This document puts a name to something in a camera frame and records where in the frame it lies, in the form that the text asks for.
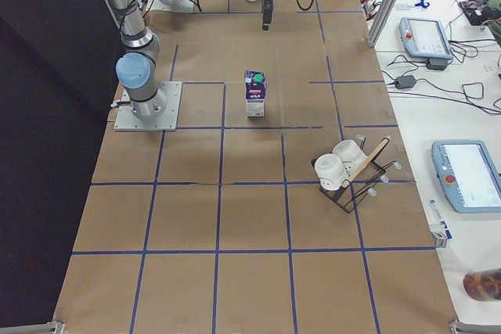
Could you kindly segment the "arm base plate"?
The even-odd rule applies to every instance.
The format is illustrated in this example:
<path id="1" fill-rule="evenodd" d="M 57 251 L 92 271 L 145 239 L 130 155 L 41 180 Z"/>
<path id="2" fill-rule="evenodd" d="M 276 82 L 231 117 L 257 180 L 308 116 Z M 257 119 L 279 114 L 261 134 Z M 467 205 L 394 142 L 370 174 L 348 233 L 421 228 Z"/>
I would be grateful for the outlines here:
<path id="1" fill-rule="evenodd" d="M 117 108 L 115 131 L 175 131 L 182 96 L 181 81 L 158 81 L 156 95 L 147 102 L 134 102 L 123 91 Z"/>
<path id="2" fill-rule="evenodd" d="M 148 6 L 150 11 L 163 11 L 170 13 L 193 13 L 196 6 L 194 0 L 152 0 Z"/>

